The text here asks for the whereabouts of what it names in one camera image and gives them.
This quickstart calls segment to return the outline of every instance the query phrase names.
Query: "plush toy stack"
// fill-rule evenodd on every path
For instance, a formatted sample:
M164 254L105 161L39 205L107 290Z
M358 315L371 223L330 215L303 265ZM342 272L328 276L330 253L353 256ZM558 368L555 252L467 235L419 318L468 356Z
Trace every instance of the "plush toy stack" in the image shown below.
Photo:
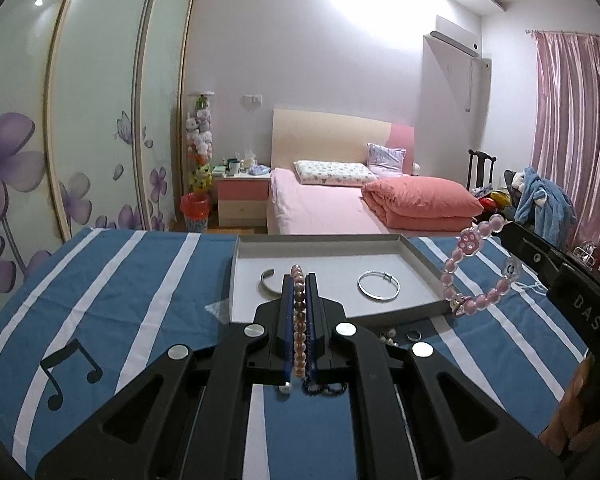
M207 192L212 178L209 162L212 156L213 134L209 101L202 95L196 101L194 115L187 113L187 157L196 161L197 169L189 178L194 191Z

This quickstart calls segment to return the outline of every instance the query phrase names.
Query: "nightstand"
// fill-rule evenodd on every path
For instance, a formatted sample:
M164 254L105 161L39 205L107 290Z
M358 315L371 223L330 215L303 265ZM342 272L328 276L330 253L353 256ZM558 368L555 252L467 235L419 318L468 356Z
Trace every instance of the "nightstand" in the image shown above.
M270 182L270 173L216 177L219 226L266 226Z

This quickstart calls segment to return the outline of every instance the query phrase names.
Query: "chair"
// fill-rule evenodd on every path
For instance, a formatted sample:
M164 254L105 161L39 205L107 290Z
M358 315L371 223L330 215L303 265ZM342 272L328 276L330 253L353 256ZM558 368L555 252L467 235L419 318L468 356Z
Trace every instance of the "chair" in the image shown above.
M474 150L469 150L469 155L471 155L469 159L469 176L466 180L466 188L471 189L471 174L474 168L474 156L478 158L476 163L476 175L475 175L475 187L483 187L484 186L484 165L487 160L491 161L491 171L489 173L489 183L493 182L493 164L498 160L496 157L487 155L484 152L474 152Z

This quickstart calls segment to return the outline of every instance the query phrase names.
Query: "mug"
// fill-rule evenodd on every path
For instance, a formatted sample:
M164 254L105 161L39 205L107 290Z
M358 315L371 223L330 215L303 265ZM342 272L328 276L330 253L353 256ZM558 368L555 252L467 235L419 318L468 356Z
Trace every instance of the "mug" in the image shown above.
M235 176L240 173L240 162L229 162L229 175Z

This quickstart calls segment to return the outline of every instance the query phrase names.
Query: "blue clothing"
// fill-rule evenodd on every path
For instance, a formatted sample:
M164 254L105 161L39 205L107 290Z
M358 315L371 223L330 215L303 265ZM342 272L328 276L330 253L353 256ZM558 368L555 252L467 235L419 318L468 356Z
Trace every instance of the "blue clothing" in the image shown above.
M546 199L545 204L538 205L536 200L543 198ZM536 234L564 250L569 227L577 221L573 203L555 182L540 178L534 168L526 168L525 190L516 211L516 222L526 223L532 210L536 216Z

